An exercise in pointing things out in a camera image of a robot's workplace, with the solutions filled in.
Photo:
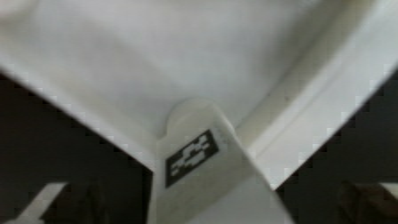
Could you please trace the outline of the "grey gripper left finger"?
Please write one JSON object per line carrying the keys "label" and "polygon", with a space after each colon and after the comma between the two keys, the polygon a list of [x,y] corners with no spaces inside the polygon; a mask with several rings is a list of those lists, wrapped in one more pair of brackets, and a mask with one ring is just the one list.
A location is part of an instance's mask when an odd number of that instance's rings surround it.
{"label": "grey gripper left finger", "polygon": [[106,224],[97,184],[47,183],[10,224]]}

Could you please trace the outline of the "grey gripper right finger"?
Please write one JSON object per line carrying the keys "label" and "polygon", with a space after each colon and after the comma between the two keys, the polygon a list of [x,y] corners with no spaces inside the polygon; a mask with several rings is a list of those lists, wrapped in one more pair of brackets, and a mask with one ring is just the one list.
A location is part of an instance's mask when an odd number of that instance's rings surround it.
{"label": "grey gripper right finger", "polygon": [[337,224],[398,224],[398,183],[340,183]]}

